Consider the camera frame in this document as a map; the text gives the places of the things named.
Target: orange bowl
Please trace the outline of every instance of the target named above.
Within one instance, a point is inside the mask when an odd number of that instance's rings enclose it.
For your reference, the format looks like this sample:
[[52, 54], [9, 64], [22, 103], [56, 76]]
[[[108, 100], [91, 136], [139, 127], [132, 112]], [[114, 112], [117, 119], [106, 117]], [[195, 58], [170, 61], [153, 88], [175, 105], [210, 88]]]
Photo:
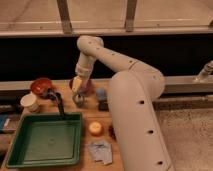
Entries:
[[30, 90], [36, 94], [41, 96], [46, 89], [52, 89], [52, 81], [49, 78], [38, 78], [32, 82], [30, 85]]

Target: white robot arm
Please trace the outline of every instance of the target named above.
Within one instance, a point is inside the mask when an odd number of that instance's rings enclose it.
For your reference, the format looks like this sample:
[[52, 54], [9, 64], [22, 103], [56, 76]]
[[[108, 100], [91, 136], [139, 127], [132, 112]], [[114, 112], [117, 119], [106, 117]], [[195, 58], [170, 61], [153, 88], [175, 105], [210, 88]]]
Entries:
[[116, 72], [108, 104], [125, 171], [174, 171], [152, 106], [165, 86], [156, 68], [103, 47], [99, 37], [81, 36], [73, 91], [86, 84], [96, 59]]

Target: black backdrop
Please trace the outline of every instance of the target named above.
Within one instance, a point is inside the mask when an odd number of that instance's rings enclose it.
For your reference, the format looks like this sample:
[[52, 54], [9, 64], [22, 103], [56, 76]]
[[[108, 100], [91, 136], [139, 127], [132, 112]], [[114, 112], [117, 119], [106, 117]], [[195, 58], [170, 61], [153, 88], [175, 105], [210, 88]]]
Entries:
[[[196, 75], [213, 60], [213, 34], [102, 38], [105, 47], [141, 59], [166, 76]], [[1, 38], [0, 81], [72, 78], [79, 56], [76, 40], [77, 37]], [[110, 69], [96, 62], [93, 78], [112, 75]]]

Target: wooden board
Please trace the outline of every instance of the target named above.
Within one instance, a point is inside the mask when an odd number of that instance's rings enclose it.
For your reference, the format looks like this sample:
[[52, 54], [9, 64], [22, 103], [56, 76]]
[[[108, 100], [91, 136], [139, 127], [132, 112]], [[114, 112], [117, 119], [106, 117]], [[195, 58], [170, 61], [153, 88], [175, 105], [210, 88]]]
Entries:
[[1, 134], [0, 135], [0, 156], [4, 156], [7, 152], [10, 142], [12, 140], [12, 134]]
[[[84, 118], [84, 136], [82, 139], [82, 151], [81, 151], [81, 160], [80, 163], [76, 166], [66, 166], [66, 167], [45, 167], [45, 168], [30, 168], [30, 169], [23, 169], [23, 170], [44, 170], [44, 171], [122, 171], [123, 166], [120, 158], [120, 152], [118, 145], [114, 139], [109, 136], [108, 128], [112, 123], [111, 117], [108, 112], [98, 111], [98, 102], [96, 100], [95, 95], [95, 88], [102, 87], [107, 89], [107, 82], [105, 81], [98, 81], [93, 82], [93, 88], [90, 92], [88, 92], [88, 96], [86, 97], [85, 107], [80, 109], [75, 106], [72, 101], [72, 92], [69, 88], [67, 83], [55, 83], [55, 90], [62, 94], [64, 109], [65, 112], [82, 112]], [[56, 113], [57, 106], [50, 100], [43, 100], [39, 99], [38, 103], [40, 105], [40, 112], [41, 113]], [[27, 110], [24, 110], [23, 115], [28, 114]], [[104, 131], [100, 137], [94, 137], [90, 135], [88, 132], [88, 124], [92, 121], [99, 121], [103, 124]], [[94, 162], [92, 161], [90, 154], [87, 149], [87, 144], [91, 141], [98, 141], [100, 139], [107, 140], [112, 145], [112, 153], [113, 153], [113, 163], [108, 166], [104, 166], [102, 162]], [[18, 171], [18, 169], [7, 169], [5, 158], [2, 164], [2, 171]]]

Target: blue cloth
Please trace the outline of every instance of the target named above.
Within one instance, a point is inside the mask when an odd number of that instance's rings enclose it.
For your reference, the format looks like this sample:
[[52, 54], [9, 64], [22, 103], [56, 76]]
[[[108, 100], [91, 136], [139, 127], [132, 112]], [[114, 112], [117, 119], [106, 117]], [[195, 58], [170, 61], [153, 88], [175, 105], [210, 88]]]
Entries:
[[0, 115], [0, 130], [4, 128], [4, 123], [7, 120], [8, 115]]

